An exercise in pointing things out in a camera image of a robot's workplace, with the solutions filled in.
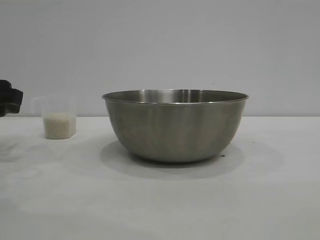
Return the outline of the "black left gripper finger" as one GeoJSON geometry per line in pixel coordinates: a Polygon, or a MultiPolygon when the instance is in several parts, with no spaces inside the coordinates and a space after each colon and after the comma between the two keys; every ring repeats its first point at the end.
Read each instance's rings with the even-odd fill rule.
{"type": "Polygon", "coordinates": [[[0,80],[0,117],[7,114],[18,114],[21,109],[24,93],[12,88],[7,80],[0,80]]]}

